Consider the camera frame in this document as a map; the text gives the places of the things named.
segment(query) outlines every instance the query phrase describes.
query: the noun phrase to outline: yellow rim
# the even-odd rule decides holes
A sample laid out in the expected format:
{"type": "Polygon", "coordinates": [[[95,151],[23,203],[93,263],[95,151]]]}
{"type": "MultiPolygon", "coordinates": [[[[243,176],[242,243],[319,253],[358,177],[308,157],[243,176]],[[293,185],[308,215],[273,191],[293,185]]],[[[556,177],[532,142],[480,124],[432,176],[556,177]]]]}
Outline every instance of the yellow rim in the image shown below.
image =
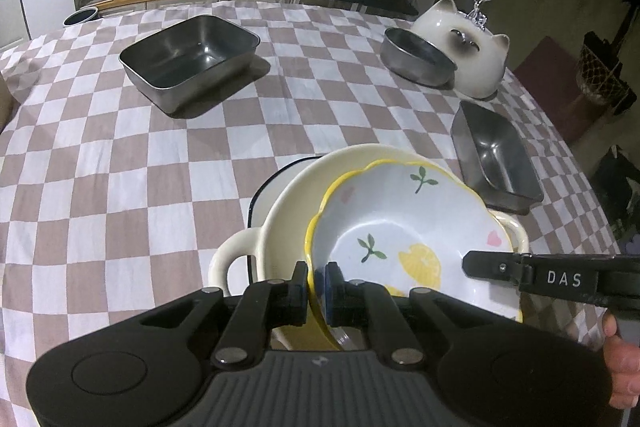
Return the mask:
{"type": "MultiPolygon", "coordinates": [[[[322,315],[322,309],[320,307],[318,296],[316,296],[316,285],[314,283],[314,266],[313,266],[313,262],[311,261],[311,243],[313,241],[314,232],[316,231],[316,225],[318,224],[318,219],[320,219],[320,216],[322,215],[322,211],[324,211],[324,207],[329,201],[329,198],[331,198],[333,193],[337,190],[337,188],[340,185],[342,185],[345,181],[347,181],[349,178],[352,178],[358,174],[362,174],[363,172],[368,171],[373,167],[377,167],[378,165],[382,165],[386,163],[399,164],[399,165],[418,165],[418,166],[424,166],[424,167],[429,167],[431,169],[435,169],[441,174],[444,174],[447,178],[451,179],[451,181],[453,181],[456,185],[459,185],[460,187],[464,188],[465,190],[473,194],[476,198],[478,198],[478,201],[480,201],[486,213],[489,214],[491,218],[502,229],[505,237],[507,238],[507,241],[509,242],[511,251],[513,251],[513,243],[511,242],[509,233],[507,232],[505,227],[503,227],[502,223],[496,219],[494,214],[489,212],[487,207],[484,205],[484,201],[482,201],[482,198],[478,196],[476,191],[471,190],[471,188],[467,187],[465,184],[459,181],[459,179],[455,178],[453,174],[451,174],[450,172],[447,172],[445,169],[443,169],[442,167],[440,167],[435,163],[432,163],[426,160],[415,161],[415,162],[401,162],[401,161],[392,160],[392,159],[382,159],[382,160],[376,160],[370,163],[364,169],[357,169],[354,171],[345,172],[345,174],[340,176],[336,181],[334,181],[331,185],[329,185],[329,188],[324,193],[324,196],[322,197],[322,201],[320,202],[320,209],[318,210],[318,213],[311,218],[311,221],[309,221],[309,224],[308,224],[308,227],[306,227],[306,233],[305,233],[305,258],[306,258],[306,264],[309,267],[308,274],[306,276],[306,281],[309,286],[309,291],[308,291],[309,306],[311,307],[311,312],[313,313],[313,316],[315,317],[316,322],[318,322],[318,325],[320,326],[322,333],[324,333],[324,336],[326,336],[327,340],[330,343],[332,343],[333,346],[336,347],[337,349],[342,349],[342,346],[334,339],[334,336],[331,334],[331,331],[329,330],[329,327],[326,321],[324,320],[324,315],[322,315]]],[[[518,309],[518,322],[522,322],[521,309],[518,309]]]]}

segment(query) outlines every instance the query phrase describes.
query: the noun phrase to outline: checkered tablecloth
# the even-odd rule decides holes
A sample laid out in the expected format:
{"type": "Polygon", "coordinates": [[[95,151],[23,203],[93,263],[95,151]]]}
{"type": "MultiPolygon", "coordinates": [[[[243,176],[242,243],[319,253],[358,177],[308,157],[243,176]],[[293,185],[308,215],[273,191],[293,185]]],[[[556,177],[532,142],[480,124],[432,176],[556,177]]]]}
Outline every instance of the checkered tablecloth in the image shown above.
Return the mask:
{"type": "MultiPolygon", "coordinates": [[[[458,95],[380,62],[385,27],[406,24],[220,2],[97,20],[0,55],[21,104],[0,134],[0,424],[35,425],[24,382],[46,350],[206,283],[256,189],[292,160],[381,142],[460,174],[450,138],[458,95]],[[170,118],[130,83],[118,54],[212,13],[260,35],[260,58],[170,118]]],[[[542,179],[545,200],[519,218],[532,251],[617,251],[585,175],[522,86],[507,74],[483,105],[517,127],[542,179]]],[[[532,324],[600,341],[593,307],[531,298],[524,308],[532,324]]]]}

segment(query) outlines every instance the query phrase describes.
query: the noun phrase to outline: basket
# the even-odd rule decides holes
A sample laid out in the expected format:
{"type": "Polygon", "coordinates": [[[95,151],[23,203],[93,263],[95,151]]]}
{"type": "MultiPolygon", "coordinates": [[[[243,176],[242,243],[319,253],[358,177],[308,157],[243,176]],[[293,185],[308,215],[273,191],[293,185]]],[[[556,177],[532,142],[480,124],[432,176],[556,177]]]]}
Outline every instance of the basket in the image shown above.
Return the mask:
{"type": "Polygon", "coordinates": [[[610,70],[590,47],[582,45],[575,80],[583,95],[596,105],[613,105],[627,94],[629,87],[615,75],[616,66],[610,70]]]}

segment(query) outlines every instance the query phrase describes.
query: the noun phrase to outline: human hand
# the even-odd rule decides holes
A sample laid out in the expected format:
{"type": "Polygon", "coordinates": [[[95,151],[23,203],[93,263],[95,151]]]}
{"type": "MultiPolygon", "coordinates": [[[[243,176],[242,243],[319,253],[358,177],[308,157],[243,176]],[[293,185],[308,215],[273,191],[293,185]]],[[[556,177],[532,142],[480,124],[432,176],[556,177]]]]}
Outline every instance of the human hand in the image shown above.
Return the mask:
{"type": "Polygon", "coordinates": [[[618,324],[609,312],[602,319],[602,330],[607,337],[604,342],[604,361],[613,383],[609,405],[616,409],[635,407],[640,394],[640,347],[616,335],[618,324]]]}

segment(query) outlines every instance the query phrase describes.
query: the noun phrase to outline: stainless steel tray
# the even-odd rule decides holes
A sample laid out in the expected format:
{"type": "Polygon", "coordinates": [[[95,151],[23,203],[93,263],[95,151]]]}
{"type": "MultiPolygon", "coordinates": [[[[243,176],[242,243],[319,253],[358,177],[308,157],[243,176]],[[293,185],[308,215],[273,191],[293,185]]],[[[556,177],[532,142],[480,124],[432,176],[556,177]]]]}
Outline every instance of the stainless steel tray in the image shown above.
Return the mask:
{"type": "Polygon", "coordinates": [[[120,53],[131,82],[167,114],[238,74],[260,37],[213,15],[199,15],[155,33],[120,53]]]}
{"type": "Polygon", "coordinates": [[[487,206],[526,214],[543,200],[529,154],[505,117],[463,100],[451,134],[465,183],[487,206]]]}

